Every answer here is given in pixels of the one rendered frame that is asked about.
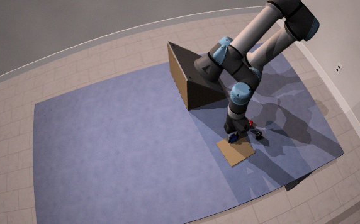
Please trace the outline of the black die with white pips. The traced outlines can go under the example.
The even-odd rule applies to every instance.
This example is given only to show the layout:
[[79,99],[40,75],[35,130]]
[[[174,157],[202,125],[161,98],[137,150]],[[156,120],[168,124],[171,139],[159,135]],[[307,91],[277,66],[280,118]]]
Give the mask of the black die with white pips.
[[262,138],[262,132],[256,132],[256,139],[261,139]]

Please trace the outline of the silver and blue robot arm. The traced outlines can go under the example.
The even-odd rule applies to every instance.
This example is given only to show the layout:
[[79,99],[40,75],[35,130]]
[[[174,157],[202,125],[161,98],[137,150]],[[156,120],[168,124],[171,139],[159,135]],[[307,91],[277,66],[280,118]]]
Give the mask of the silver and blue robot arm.
[[[253,53],[248,53],[270,27],[283,17],[286,21],[282,29]],[[194,66],[210,82],[216,82],[223,69],[238,82],[230,93],[229,108],[240,115],[247,110],[259,86],[263,67],[295,41],[310,40],[319,26],[316,17],[301,0],[269,0],[266,7],[234,40],[223,37],[206,55],[196,59]]]

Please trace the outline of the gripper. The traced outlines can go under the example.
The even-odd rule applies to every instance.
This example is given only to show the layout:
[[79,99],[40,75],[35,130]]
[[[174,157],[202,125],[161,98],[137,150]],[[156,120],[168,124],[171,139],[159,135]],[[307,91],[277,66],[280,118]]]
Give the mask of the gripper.
[[[246,113],[246,111],[245,111]],[[239,139],[240,134],[247,132],[250,130],[250,122],[249,120],[245,117],[245,113],[238,115],[235,114],[233,112],[231,112],[230,108],[228,107],[228,112],[227,112],[227,118],[225,124],[224,124],[224,129],[227,133],[227,142],[230,142],[230,137],[231,137],[231,133],[236,132],[236,137],[237,139]]]

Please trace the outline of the tan flat mat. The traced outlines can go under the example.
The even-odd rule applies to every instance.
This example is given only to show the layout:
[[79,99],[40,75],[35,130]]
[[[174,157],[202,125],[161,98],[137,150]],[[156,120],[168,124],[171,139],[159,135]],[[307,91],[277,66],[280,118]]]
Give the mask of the tan flat mat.
[[217,142],[216,145],[231,167],[255,153],[254,149],[242,133],[240,134],[239,139],[234,143],[228,143],[227,138],[225,138]]

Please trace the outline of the blue die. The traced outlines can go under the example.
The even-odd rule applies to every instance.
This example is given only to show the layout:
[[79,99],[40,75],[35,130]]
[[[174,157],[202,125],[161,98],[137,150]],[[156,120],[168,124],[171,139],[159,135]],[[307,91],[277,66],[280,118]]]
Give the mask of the blue die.
[[237,137],[235,134],[232,134],[231,137],[230,137],[230,143],[234,143],[237,141]]

